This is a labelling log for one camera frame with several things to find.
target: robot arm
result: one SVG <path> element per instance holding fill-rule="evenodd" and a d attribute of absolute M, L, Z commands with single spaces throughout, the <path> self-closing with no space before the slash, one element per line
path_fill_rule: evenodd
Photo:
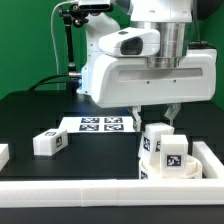
<path fill-rule="evenodd" d="M 137 114 L 142 105 L 211 99 L 216 51 L 188 49 L 193 0 L 77 0 L 71 12 L 97 15 L 113 2 L 131 14 L 131 27 L 98 36 L 101 52 L 86 76 L 100 107 L 131 106 Z"/>

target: white robot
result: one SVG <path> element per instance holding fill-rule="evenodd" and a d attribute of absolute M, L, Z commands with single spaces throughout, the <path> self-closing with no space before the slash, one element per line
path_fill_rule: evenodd
<path fill-rule="evenodd" d="M 169 104 L 172 121 L 181 102 L 210 100 L 215 93 L 216 50 L 188 49 L 193 0 L 77 0 L 74 11 L 110 9 L 131 15 L 120 30 L 104 13 L 89 15 L 82 88 L 100 107 L 132 107 L 140 131 L 142 105 Z"/>

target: cable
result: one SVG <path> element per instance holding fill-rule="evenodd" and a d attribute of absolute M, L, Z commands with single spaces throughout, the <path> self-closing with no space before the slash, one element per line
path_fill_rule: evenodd
<path fill-rule="evenodd" d="M 51 14 L 51 36 L 52 36 L 52 40 L 53 40 L 57 74 L 59 74 L 60 67 L 59 67 L 58 52 L 57 52 L 57 46 L 56 46 L 55 34 L 54 34 L 54 15 L 59 6 L 71 4 L 72 2 L 74 2 L 74 1 L 61 2 L 61 3 L 57 4 L 54 7 L 52 14 Z"/>
<path fill-rule="evenodd" d="M 48 84 L 59 84 L 59 83 L 67 83 L 68 81 L 57 81 L 57 82 L 45 82 L 45 83 L 37 83 L 28 89 L 28 91 L 34 91 L 38 86 L 48 85 Z"/>
<path fill-rule="evenodd" d="M 197 36 L 197 41 L 201 41 L 200 31 L 199 31 L 199 25 L 198 25 L 198 1 L 193 1 L 193 20 L 194 20 L 194 27 L 195 27 L 195 34 Z"/>
<path fill-rule="evenodd" d="M 37 82 L 36 84 L 38 83 L 44 83 L 48 80 L 51 80 L 51 79 L 57 79 L 57 78 L 60 78 L 60 77 L 69 77 L 67 74 L 62 74 L 62 75 L 52 75 L 52 76 L 49 76 L 47 78 L 44 78 L 44 79 L 41 79 L 39 82 Z"/>
<path fill-rule="evenodd" d="M 33 91 L 33 90 L 35 90 L 35 88 L 36 88 L 37 86 L 39 86 L 39 85 L 44 85 L 44 83 L 45 83 L 46 81 L 49 81 L 49 80 L 52 80 L 52 79 L 56 79 L 56 78 L 61 78 L 61 77 L 69 77 L 69 76 L 66 75 L 66 74 L 49 76 L 49 77 L 47 77 L 47 78 L 41 79 L 41 80 L 40 80 L 39 82 L 37 82 L 35 85 L 31 86 L 31 87 L 28 89 L 28 91 Z"/>

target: black cable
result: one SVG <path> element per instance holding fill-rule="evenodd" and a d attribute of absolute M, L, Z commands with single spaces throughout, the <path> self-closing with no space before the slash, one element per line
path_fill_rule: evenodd
<path fill-rule="evenodd" d="M 28 91 L 34 91 L 38 86 L 42 86 L 42 85 L 48 85 L 48 84 L 59 84 L 59 83 L 67 83 L 68 81 L 57 81 L 57 82 L 43 82 L 43 83 L 37 83 L 35 85 L 33 85 L 32 87 L 30 87 L 28 89 Z"/>
<path fill-rule="evenodd" d="M 61 77 L 69 77 L 68 74 L 62 74 L 62 75 L 52 75 L 52 76 L 49 76 L 47 78 L 44 78 L 44 79 L 41 79 L 39 82 L 37 83 L 43 83 L 43 82 L 46 82 L 48 80 L 51 80 L 51 79 L 57 79 L 57 78 L 61 78 Z"/>
<path fill-rule="evenodd" d="M 61 78 L 61 77 L 69 77 L 68 74 L 62 74 L 62 75 L 52 75 L 52 76 L 49 76 L 47 78 L 44 78 L 44 79 L 41 79 L 39 82 L 37 82 L 35 85 L 31 86 L 28 91 L 33 91 L 35 90 L 35 88 L 42 84 L 42 83 L 45 83 L 46 81 L 49 81 L 49 80 L 52 80 L 52 79 L 57 79 L 57 78 Z"/>
<path fill-rule="evenodd" d="M 201 42 L 200 30 L 198 25 L 198 0 L 193 0 L 193 20 L 197 41 Z"/>

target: white block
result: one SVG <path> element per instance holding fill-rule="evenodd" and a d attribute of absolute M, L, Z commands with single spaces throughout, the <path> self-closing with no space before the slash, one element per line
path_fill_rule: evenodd
<path fill-rule="evenodd" d="M 49 129 L 33 138 L 34 155 L 52 156 L 68 145 L 67 130 Z"/>
<path fill-rule="evenodd" d="M 204 142 L 193 142 L 192 155 L 201 161 L 206 178 L 224 178 L 224 166 Z"/>
<path fill-rule="evenodd" d="M 117 206 L 116 180 L 83 181 L 82 206 Z"/>
<path fill-rule="evenodd" d="M 8 144 L 0 144 L 0 170 L 9 161 L 9 148 Z"/>
<path fill-rule="evenodd" d="M 184 178 L 188 141 L 185 135 L 162 135 L 161 175 L 164 178 Z"/>
<path fill-rule="evenodd" d="M 147 124 L 145 126 L 145 132 L 142 133 L 139 158 L 150 160 L 153 153 L 160 150 L 161 135 L 172 135 L 174 128 L 164 124 L 155 123 Z"/>

